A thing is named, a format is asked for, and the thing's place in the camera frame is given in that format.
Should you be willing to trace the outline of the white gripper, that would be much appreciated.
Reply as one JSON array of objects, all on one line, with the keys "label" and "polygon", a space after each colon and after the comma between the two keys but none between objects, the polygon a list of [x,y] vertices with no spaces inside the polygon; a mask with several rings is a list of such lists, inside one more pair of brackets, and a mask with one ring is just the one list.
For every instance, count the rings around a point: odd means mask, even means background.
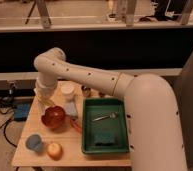
[{"label": "white gripper", "polygon": [[56,88],[57,84],[45,85],[39,79],[35,83],[35,93],[43,99],[50,99]]}]

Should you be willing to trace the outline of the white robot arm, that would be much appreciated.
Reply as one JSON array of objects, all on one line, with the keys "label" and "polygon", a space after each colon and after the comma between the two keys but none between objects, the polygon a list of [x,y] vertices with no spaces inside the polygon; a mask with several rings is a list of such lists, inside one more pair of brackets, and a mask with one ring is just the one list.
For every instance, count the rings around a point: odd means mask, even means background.
[{"label": "white robot arm", "polygon": [[36,91],[44,99],[64,78],[124,102],[133,171],[187,171],[180,112],[165,79],[70,64],[59,48],[38,55],[34,66],[39,72]]}]

